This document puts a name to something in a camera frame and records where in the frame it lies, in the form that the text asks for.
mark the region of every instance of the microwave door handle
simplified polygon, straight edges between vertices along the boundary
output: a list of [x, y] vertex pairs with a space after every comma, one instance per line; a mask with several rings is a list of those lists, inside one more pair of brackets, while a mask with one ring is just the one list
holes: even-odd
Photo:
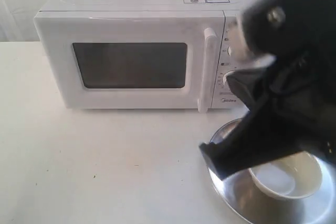
[[206, 28], [204, 30], [204, 60], [203, 60], [203, 71], [201, 79], [201, 90], [199, 99], [197, 101], [198, 111], [201, 113], [207, 112], [208, 110], [208, 99], [209, 94], [211, 94], [212, 86], [212, 75], [215, 64], [215, 54], [217, 52], [218, 38], [211, 28]]

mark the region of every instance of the brand logo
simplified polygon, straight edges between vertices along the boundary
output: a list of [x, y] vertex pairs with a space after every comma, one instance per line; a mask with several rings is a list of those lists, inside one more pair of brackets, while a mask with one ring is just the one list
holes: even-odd
[[221, 102], [237, 102], [236, 99], [227, 99], [227, 98], [222, 98]]

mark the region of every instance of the control panel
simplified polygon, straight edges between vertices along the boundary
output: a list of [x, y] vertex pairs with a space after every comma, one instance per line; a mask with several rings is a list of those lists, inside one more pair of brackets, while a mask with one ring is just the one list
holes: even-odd
[[241, 100], [238, 99], [230, 91], [230, 88], [226, 81], [228, 75], [234, 73], [238, 69], [268, 66], [274, 60], [272, 56], [265, 57], [264, 59], [258, 59], [254, 62], [249, 63], [241, 63], [235, 60], [235, 58], [233, 57], [234, 52], [230, 47], [230, 41], [227, 37], [227, 32], [229, 31], [230, 26], [234, 24], [235, 21], [235, 15], [226, 16], [223, 41], [221, 53], [219, 55], [217, 75], [214, 86], [214, 95], [212, 101], [212, 108], [214, 109], [231, 109], [244, 105], [243, 102], [241, 102]]

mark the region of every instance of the white microwave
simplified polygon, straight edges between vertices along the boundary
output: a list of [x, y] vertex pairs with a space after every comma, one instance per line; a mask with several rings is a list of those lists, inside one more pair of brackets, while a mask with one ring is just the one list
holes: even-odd
[[34, 22], [66, 106], [227, 109], [243, 0], [49, 0]]

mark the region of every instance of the screw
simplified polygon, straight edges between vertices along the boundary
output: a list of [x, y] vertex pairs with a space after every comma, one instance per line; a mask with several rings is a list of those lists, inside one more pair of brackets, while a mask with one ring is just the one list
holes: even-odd
[[282, 26], [286, 20], [286, 14], [281, 7], [275, 7], [267, 13], [267, 20], [274, 28]]

